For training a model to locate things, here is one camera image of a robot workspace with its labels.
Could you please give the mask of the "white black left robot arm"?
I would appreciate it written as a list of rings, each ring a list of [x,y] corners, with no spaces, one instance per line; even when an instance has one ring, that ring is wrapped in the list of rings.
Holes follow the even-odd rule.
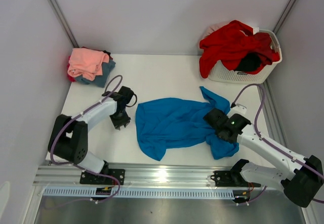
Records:
[[[109,179],[108,163],[88,149],[88,133],[102,120],[110,118],[115,129],[126,127],[131,118],[126,112],[129,103],[137,95],[128,87],[122,86],[118,92],[106,91],[102,99],[77,116],[59,115],[54,123],[48,152],[51,161],[57,156],[68,163],[91,173],[98,184]]]

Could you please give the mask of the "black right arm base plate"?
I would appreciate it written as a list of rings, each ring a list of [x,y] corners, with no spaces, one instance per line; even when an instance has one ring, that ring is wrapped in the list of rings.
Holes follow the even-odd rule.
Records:
[[[243,179],[241,174],[232,170],[216,170],[210,176],[210,180],[218,187],[248,187],[249,183]]]

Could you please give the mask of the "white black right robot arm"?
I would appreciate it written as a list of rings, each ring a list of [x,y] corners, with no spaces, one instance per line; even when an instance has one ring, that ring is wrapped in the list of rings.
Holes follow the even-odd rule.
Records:
[[[264,167],[239,160],[231,169],[231,181],[235,185],[254,182],[277,189],[297,206],[308,207],[323,186],[321,160],[314,155],[307,158],[263,136],[244,116],[245,110],[235,106],[225,114],[214,108],[204,116],[218,138],[243,145],[273,165]]]

